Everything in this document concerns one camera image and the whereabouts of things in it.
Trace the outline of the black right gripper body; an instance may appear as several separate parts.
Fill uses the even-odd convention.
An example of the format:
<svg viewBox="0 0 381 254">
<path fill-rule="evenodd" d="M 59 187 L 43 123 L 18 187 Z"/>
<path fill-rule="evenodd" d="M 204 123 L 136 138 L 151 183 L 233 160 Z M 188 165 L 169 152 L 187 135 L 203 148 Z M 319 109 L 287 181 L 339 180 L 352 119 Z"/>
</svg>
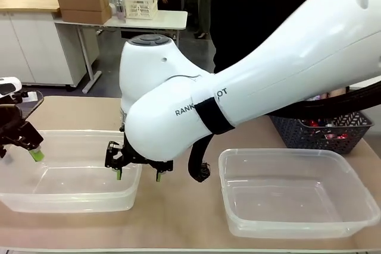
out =
<svg viewBox="0 0 381 254">
<path fill-rule="evenodd" d="M 120 127 L 120 131 L 123 133 L 124 139 L 123 139 L 123 147 L 121 149 L 121 162 L 120 166 L 125 167 L 129 164 L 143 164 L 143 165 L 150 165 L 152 168 L 154 168 L 154 165 L 152 161 L 144 158 L 143 156 L 139 155 L 130 145 L 126 134 L 124 133 L 124 126 Z"/>
</svg>

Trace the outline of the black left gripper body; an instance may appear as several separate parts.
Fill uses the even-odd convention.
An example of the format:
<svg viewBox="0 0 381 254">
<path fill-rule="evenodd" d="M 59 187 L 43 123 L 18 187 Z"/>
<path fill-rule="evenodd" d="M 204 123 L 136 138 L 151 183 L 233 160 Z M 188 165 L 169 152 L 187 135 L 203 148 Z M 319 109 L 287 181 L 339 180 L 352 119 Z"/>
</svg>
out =
<svg viewBox="0 0 381 254">
<path fill-rule="evenodd" d="M 27 119 L 42 102 L 43 94 L 38 90 L 18 91 L 1 98 L 1 151 L 6 151 L 6 145 L 27 151 L 40 146 L 43 137 Z"/>
</svg>

